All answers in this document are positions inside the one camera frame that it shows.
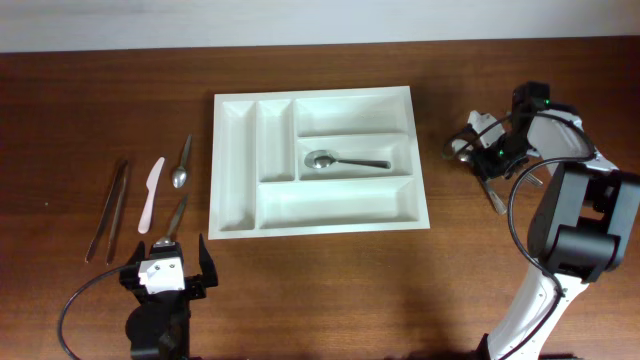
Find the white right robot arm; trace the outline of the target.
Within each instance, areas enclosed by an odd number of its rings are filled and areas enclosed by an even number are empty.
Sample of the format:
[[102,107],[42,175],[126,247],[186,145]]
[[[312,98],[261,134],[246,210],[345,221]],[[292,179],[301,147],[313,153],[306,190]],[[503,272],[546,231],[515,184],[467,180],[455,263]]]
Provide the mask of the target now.
[[527,239],[513,241],[528,261],[523,284],[507,315],[483,336],[477,359],[537,359],[568,305],[622,262],[639,208],[639,177],[608,161],[582,128],[577,110],[554,103],[547,84],[529,81],[512,95],[511,128],[487,114],[471,113],[475,139],[457,150],[483,185],[515,180],[506,215],[516,235],[517,191],[534,171],[551,179],[529,225]]

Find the steel dessert spoon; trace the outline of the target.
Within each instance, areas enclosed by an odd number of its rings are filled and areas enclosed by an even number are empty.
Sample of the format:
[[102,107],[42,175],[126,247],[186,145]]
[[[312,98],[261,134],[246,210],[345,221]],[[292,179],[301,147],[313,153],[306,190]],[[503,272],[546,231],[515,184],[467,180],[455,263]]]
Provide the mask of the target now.
[[180,222],[182,220],[182,217],[184,215],[184,211],[186,209],[187,206],[187,202],[188,202],[188,196],[185,195],[182,200],[180,201],[170,223],[169,223],[169,227],[168,230],[166,232],[166,234],[161,237],[159,240],[157,240],[154,244],[153,244],[153,248],[160,248],[160,247],[166,247],[166,246],[171,246],[174,244],[174,237],[177,233],[177,230],[179,228]]

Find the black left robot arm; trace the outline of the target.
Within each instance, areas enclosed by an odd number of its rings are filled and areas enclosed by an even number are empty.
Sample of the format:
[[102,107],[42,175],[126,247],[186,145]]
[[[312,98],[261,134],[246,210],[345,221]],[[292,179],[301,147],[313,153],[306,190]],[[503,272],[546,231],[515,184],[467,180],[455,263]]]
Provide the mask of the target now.
[[188,359],[190,303],[207,297],[218,285],[214,261],[203,237],[198,241],[199,274],[184,275],[184,258],[177,242],[139,243],[119,275],[119,283],[139,303],[129,315],[125,333],[133,359]]

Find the small steel teaspoon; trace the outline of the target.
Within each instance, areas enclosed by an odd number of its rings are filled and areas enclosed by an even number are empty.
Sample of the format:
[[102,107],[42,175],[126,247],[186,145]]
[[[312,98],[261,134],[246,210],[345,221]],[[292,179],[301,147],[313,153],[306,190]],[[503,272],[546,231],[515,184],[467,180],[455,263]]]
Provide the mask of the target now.
[[189,134],[183,147],[180,162],[171,175],[172,185],[176,189],[183,187],[187,181],[188,171],[186,169],[186,166],[189,159],[191,144],[192,135]]

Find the large steel spoon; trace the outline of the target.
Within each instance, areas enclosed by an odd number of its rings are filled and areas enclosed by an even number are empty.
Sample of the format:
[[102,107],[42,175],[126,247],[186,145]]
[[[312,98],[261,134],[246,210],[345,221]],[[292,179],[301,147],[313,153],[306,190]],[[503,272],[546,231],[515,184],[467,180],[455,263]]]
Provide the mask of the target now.
[[344,158],[339,158],[334,156],[328,150],[315,150],[308,153],[305,156],[303,163],[306,167],[311,169],[323,169],[336,163],[366,166],[366,167],[373,167],[373,168],[380,168],[380,169],[391,168],[391,164],[389,161],[344,159]]

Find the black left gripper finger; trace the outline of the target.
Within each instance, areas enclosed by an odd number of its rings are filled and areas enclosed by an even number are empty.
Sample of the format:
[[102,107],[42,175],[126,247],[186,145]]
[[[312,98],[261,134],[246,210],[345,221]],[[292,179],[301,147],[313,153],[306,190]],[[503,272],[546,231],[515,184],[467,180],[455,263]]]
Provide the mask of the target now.
[[137,273],[141,262],[145,260],[145,254],[145,243],[143,241],[140,241],[137,244],[133,254],[126,262],[126,272]]
[[217,287],[218,274],[216,266],[213,258],[206,248],[204,236],[202,234],[199,235],[198,256],[199,266],[201,269],[200,282],[205,288]]

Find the white plastic cutlery tray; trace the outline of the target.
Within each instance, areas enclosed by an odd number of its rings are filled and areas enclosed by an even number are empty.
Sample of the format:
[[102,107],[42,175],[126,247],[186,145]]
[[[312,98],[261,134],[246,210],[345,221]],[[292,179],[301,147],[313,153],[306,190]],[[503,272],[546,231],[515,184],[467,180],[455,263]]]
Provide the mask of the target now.
[[218,94],[211,240],[430,226],[407,86]]

